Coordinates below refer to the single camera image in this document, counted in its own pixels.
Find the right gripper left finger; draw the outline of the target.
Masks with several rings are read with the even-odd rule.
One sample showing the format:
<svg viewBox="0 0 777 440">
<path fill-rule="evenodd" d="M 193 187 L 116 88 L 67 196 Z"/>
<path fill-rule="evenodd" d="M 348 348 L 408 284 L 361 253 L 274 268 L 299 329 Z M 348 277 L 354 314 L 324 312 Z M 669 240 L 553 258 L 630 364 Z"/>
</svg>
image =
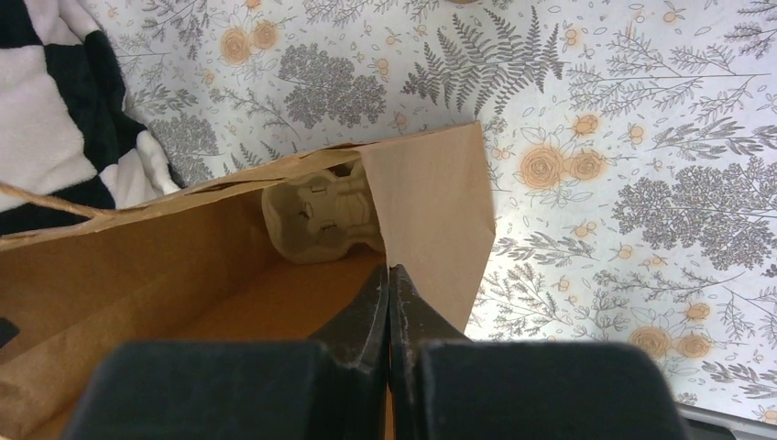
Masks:
<svg viewBox="0 0 777 440">
<path fill-rule="evenodd" d="M 306 339 L 147 340 L 96 368 L 65 439 L 380 439 L 389 271 Z"/>
</svg>

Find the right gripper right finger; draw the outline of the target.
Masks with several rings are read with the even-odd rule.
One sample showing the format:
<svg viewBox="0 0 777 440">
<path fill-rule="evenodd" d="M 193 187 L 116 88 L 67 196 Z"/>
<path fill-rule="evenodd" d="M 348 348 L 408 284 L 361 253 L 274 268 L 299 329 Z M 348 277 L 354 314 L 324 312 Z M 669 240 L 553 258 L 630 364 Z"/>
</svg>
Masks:
<svg viewBox="0 0 777 440">
<path fill-rule="evenodd" d="M 623 343 L 476 342 L 389 272 L 398 439 L 685 439 L 648 355 Z"/>
</svg>

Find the single cardboard cup carrier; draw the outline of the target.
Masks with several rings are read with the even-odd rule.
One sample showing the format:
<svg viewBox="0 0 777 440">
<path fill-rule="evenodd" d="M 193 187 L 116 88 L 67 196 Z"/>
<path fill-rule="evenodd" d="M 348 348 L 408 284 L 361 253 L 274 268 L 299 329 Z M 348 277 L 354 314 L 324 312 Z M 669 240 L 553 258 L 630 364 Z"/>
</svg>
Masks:
<svg viewBox="0 0 777 440">
<path fill-rule="evenodd" d="M 294 264 L 335 261 L 355 246 L 385 250 L 359 160 L 268 187 L 261 205 L 271 243 Z"/>
</svg>

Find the brown paper bag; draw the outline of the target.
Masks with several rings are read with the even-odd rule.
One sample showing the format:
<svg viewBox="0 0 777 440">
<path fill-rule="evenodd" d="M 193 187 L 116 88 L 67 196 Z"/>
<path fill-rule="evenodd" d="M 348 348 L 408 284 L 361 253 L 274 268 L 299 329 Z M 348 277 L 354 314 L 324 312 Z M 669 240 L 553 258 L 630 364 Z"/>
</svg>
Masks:
<svg viewBox="0 0 777 440">
<path fill-rule="evenodd" d="M 478 122 L 277 159 L 85 223 L 1 241 L 1 435 L 53 439 L 95 367 L 137 339 L 296 339 L 401 265 L 464 330 L 496 228 Z M 378 248 L 296 265 L 270 240 L 262 195 L 355 165 Z"/>
</svg>

